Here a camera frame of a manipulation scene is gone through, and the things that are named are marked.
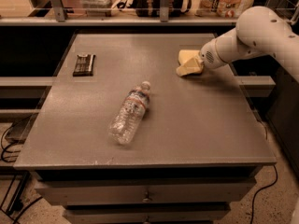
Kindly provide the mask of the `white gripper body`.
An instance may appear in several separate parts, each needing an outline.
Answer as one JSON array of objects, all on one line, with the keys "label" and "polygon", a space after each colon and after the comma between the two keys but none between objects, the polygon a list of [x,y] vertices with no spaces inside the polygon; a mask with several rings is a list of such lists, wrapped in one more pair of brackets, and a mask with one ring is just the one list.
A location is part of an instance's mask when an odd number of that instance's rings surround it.
[{"label": "white gripper body", "polygon": [[217,69],[226,65],[217,52],[216,42],[217,39],[214,38],[200,49],[200,57],[207,69]]}]

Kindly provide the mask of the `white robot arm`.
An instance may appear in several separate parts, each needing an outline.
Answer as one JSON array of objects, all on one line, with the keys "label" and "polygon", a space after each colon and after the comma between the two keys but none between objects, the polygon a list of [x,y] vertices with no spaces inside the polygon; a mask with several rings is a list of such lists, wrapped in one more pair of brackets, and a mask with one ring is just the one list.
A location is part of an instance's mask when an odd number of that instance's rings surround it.
[{"label": "white robot arm", "polygon": [[237,60],[270,55],[299,81],[299,35],[268,7],[251,7],[237,19],[235,28],[213,38],[199,50],[178,53],[179,77],[201,74]]}]

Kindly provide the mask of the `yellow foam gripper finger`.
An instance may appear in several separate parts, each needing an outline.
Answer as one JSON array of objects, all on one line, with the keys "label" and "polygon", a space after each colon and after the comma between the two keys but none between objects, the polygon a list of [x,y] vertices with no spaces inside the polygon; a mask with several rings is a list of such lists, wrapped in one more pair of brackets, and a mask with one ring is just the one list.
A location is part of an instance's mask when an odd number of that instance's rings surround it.
[{"label": "yellow foam gripper finger", "polygon": [[191,74],[201,74],[204,69],[204,62],[198,56],[179,57],[179,67],[176,72],[179,77],[184,77]]}]

